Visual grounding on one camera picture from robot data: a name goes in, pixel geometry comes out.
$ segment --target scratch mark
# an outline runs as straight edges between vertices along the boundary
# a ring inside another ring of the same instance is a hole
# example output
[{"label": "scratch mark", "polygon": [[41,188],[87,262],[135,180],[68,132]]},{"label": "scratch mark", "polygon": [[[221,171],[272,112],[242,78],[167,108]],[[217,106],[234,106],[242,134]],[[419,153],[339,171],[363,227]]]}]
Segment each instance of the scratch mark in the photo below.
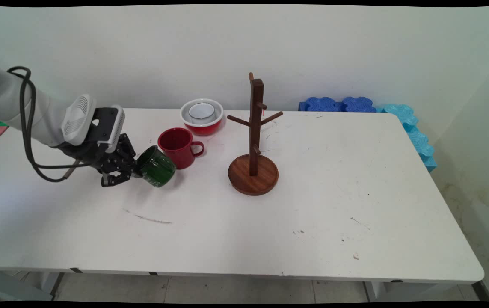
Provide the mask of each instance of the scratch mark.
[{"label": "scratch mark", "polygon": [[136,216],[136,217],[138,217],[138,218],[140,218],[140,219],[145,219],[145,220],[148,220],[148,221],[150,221],[150,222],[157,222],[157,223],[159,223],[159,224],[171,224],[171,222],[164,222],[164,221],[162,221],[162,220],[151,219],[151,218],[143,217],[143,216],[141,216],[141,215],[134,214],[134,213],[132,213],[131,211],[129,211],[129,210],[127,210],[127,209],[123,209],[123,210],[124,210],[125,212],[127,212],[128,214],[132,214],[132,215],[134,215],[134,216]]},{"label": "scratch mark", "polygon": [[359,222],[358,222],[358,220],[356,220],[355,218],[352,218],[352,217],[351,217],[351,219],[352,219],[352,220],[354,220],[355,222],[357,222],[359,225],[364,226],[363,224],[359,223]]}]

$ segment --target wooden mug stand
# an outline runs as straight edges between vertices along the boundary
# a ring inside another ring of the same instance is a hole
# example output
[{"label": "wooden mug stand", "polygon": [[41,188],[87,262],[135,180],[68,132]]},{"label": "wooden mug stand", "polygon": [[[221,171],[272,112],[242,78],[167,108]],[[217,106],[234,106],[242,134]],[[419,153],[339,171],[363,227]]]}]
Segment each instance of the wooden mug stand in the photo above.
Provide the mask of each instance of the wooden mug stand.
[{"label": "wooden mug stand", "polygon": [[250,119],[248,121],[228,115],[227,119],[236,121],[250,128],[249,153],[239,156],[229,165],[229,181],[231,185],[245,195],[263,195],[268,193],[278,180],[278,169],[272,160],[260,155],[260,127],[283,113],[279,111],[274,115],[261,120],[261,111],[267,109],[264,105],[264,82],[254,79],[249,73],[250,86]]}]

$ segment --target red bowl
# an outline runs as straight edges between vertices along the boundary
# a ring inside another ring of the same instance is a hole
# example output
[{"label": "red bowl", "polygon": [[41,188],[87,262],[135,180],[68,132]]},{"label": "red bowl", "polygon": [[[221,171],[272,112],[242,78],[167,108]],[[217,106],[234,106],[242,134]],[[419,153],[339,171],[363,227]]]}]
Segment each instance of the red bowl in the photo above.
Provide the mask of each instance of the red bowl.
[{"label": "red bowl", "polygon": [[207,136],[213,134],[219,127],[220,123],[221,121],[217,121],[216,123],[205,127],[194,127],[194,126],[189,126],[185,123],[184,124],[187,127],[187,129],[189,129],[193,134],[197,136]]},{"label": "red bowl", "polygon": [[[215,113],[217,115],[216,119],[211,123],[206,124],[195,124],[191,122],[191,116],[189,115],[189,108],[197,103],[209,103],[213,105]],[[206,136],[215,133],[221,124],[221,119],[223,117],[223,107],[220,103],[211,99],[195,99],[188,101],[180,109],[181,120],[184,121],[185,127],[189,129],[193,134],[198,136]]]}]

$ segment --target blue foam block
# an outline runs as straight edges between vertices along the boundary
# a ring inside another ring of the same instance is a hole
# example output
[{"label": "blue foam block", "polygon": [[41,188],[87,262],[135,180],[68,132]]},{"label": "blue foam block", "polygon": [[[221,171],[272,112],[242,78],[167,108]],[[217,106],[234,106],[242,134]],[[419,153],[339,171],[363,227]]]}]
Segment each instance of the blue foam block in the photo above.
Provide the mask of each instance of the blue foam block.
[{"label": "blue foam block", "polygon": [[434,170],[434,168],[436,168],[436,162],[432,157],[429,157],[428,160],[425,160],[424,164],[429,172],[431,172],[432,170]]},{"label": "blue foam block", "polygon": [[418,119],[414,116],[414,110],[408,105],[388,104],[383,107],[383,113],[396,115],[406,131],[411,131],[418,122]]},{"label": "blue foam block", "polygon": [[336,102],[335,100],[327,97],[316,98],[310,97],[306,101],[299,103],[298,111],[332,111],[341,112],[344,111],[344,104]]},{"label": "blue foam block", "polygon": [[360,96],[358,99],[348,96],[342,103],[345,105],[345,111],[348,113],[375,113],[376,109],[372,107],[372,100]]},{"label": "blue foam block", "polygon": [[425,162],[434,154],[434,148],[429,145],[429,138],[422,134],[417,127],[412,128],[407,134],[421,160]]}]

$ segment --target table leg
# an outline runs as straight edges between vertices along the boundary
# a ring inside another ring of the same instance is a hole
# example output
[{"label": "table leg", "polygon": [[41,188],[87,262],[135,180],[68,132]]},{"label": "table leg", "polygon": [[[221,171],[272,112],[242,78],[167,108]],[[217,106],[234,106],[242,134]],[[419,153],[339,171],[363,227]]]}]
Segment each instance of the table leg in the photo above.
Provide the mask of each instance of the table leg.
[{"label": "table leg", "polygon": [[0,298],[5,300],[52,300],[53,296],[0,272]]},{"label": "table leg", "polygon": [[422,300],[455,287],[446,283],[365,282],[370,302],[408,302]]}]

